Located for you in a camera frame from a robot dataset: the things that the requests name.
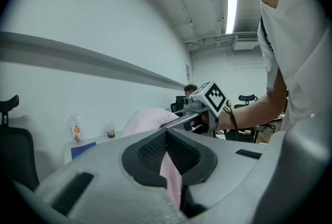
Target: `cup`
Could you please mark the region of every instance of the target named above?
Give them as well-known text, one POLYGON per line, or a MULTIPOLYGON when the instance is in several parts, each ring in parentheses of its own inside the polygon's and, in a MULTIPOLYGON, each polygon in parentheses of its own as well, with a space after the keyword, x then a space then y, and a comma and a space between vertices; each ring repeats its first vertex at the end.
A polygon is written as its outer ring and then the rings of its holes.
POLYGON ((108 138, 114 138, 115 137, 115 124, 109 123, 106 125, 106 133, 108 138))

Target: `floor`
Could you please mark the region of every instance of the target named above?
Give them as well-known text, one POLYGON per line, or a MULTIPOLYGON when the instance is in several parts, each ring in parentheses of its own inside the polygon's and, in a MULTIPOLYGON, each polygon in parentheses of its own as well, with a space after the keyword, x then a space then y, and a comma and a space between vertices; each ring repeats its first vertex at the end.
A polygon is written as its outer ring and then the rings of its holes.
MULTIPOLYGON (((275 125, 275 132, 280 131, 281 121, 271 122, 270 124, 275 125)), ((269 143, 272 134, 273 131, 270 128, 266 128, 264 132, 259 132, 257 143, 269 143)))

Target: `cable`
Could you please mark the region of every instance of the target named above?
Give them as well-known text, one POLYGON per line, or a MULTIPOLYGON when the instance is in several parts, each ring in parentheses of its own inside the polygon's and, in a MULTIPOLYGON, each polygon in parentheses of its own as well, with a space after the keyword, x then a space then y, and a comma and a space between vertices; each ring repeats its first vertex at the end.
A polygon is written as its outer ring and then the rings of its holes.
POLYGON ((235 134, 236 134, 236 137, 237 137, 237 141, 240 141, 238 125, 237 125, 237 122, 236 122, 235 116, 234 116, 234 114, 233 114, 233 110, 232 110, 232 108, 229 106, 228 103, 229 103, 229 100, 226 102, 226 105, 227 105, 228 108, 227 108, 227 107, 224 107, 224 111, 225 111, 226 113, 229 114, 230 119, 231 119, 231 121, 232 121, 232 123, 233 123, 233 125, 234 125, 234 128, 235 128, 235 134))

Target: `fluorescent light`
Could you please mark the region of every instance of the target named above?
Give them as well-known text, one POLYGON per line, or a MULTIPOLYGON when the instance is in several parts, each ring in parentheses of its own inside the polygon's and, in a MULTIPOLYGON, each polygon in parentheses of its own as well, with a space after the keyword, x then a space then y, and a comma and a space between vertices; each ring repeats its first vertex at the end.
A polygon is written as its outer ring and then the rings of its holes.
POLYGON ((226 34, 233 33, 238 0, 228 0, 226 34))

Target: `pink cloth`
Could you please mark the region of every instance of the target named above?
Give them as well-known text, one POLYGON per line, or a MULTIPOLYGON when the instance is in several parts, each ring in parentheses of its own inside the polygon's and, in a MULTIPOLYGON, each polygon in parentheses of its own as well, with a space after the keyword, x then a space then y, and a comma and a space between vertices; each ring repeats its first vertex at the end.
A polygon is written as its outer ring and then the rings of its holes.
MULTIPOLYGON (((152 108, 139 112, 126 124, 122 137, 160 128, 163 124, 177 119, 178 116, 164 109, 152 108)), ((166 152, 160 168, 160 175, 167 180, 167 195, 179 209, 181 202, 182 177, 166 152)))

